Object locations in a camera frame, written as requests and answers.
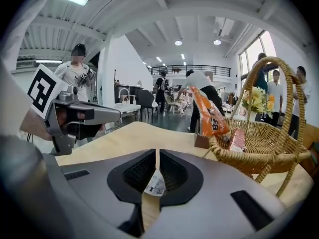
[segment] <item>basket handle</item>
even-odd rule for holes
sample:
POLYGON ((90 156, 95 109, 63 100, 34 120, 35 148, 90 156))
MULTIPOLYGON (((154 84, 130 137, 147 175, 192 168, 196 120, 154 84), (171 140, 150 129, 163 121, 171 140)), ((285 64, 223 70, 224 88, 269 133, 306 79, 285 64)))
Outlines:
POLYGON ((236 103, 235 109, 233 110, 231 114, 231 118, 234 117, 241 100, 244 95, 244 91, 249 91, 249 107, 248 107, 248 120, 250 118, 250 112, 251 112, 251 103, 252 103, 252 89, 253 89, 253 83, 254 80, 258 74, 258 71, 261 67, 265 66, 268 62, 274 63, 278 65, 284 72, 286 82, 287 82, 287 106, 286 106, 286 112, 284 117, 284 123, 283 127, 280 131, 280 135, 278 138, 278 144, 275 148, 275 154, 278 155, 281 153, 281 150, 285 144, 285 140, 288 134, 288 130, 290 127, 290 122, 292 118, 292 111, 293 111, 293 84, 296 85, 297 89, 297 95, 299 99, 299 133, 298 133, 298 140, 297 140, 297 146, 294 149, 294 154, 296 155, 296 159, 299 157, 300 147, 303 144, 304 139, 304 130, 305 130, 305 103, 304 103, 304 92, 300 85, 299 79, 296 76, 296 74, 293 72, 293 70, 290 68, 290 66, 282 59, 277 57, 265 57, 259 60, 255 66, 252 68, 252 70, 249 72, 247 79, 245 81, 245 84, 243 86, 243 89, 240 93, 240 96, 238 98, 238 101, 236 103))

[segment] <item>flower bouquet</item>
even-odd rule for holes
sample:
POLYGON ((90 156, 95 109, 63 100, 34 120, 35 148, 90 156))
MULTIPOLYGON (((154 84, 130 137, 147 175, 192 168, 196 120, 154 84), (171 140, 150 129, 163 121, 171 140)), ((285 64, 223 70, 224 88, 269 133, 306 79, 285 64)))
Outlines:
MULTIPOLYGON (((249 107, 249 99, 250 99, 249 91, 245 90, 245 93, 242 99, 242 106, 246 108, 247 110, 249 107)), ((256 114, 266 113, 272 119, 273 118, 272 112, 274 111, 274 105, 275 105, 274 95, 269 95, 269 99, 267 100, 267 93, 265 90, 259 87, 253 87, 252 102, 251 102, 251 117, 255 117, 256 114)))

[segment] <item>wicker basket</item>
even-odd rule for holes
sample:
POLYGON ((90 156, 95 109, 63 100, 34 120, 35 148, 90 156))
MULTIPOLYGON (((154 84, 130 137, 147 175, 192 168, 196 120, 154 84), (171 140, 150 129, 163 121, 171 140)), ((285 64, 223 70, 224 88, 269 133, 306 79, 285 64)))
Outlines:
POLYGON ((247 153, 230 151, 228 150, 229 143, 224 142, 219 136, 213 136, 209 139, 210 149, 204 157, 212 151, 218 161, 234 166, 251 178, 252 174, 259 174, 256 178, 258 183, 261 183, 268 173, 288 172, 283 184, 277 192, 277 196, 279 197, 289 183, 295 167, 310 156, 307 149, 303 147, 305 130, 304 95, 295 73, 280 58, 266 57, 258 61, 247 77, 231 117, 226 118, 226 121, 232 132, 236 128, 241 128, 245 131, 247 153), (287 107, 281 130, 267 123, 249 121, 251 99, 248 108, 248 121, 233 119, 241 103, 244 90, 248 90, 250 96, 252 96, 254 79, 259 69, 268 62, 277 64, 285 73, 287 81, 287 107), (293 139, 287 134, 293 110, 293 84, 296 84, 300 109, 298 140, 293 139))

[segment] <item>balcony railing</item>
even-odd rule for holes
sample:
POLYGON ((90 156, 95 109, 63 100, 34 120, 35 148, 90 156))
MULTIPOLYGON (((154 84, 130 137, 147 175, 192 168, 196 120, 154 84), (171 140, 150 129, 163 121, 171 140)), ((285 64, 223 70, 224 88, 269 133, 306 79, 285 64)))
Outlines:
POLYGON ((168 74, 186 73, 189 70, 193 71, 212 71, 213 75, 230 77, 230 68, 222 66, 207 66, 207 65, 171 65, 171 66, 157 66, 149 68, 152 75, 159 75, 162 71, 168 74))

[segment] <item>black chair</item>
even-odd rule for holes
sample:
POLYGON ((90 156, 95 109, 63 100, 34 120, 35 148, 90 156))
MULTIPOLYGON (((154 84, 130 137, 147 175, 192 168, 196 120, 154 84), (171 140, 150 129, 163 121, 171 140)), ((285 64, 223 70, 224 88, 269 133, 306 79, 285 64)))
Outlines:
POLYGON ((154 102, 155 97, 152 95, 152 93, 148 90, 140 90, 139 91, 139 100, 138 105, 141 106, 140 113, 141 113, 141 121, 143 121, 143 110, 144 110, 144 117, 146 119, 146 110, 148 109, 148 118, 149 118, 149 109, 152 109, 152 123, 153 123, 153 112, 154 109, 156 109, 156 119, 159 118, 159 110, 157 107, 152 107, 152 103, 154 102))

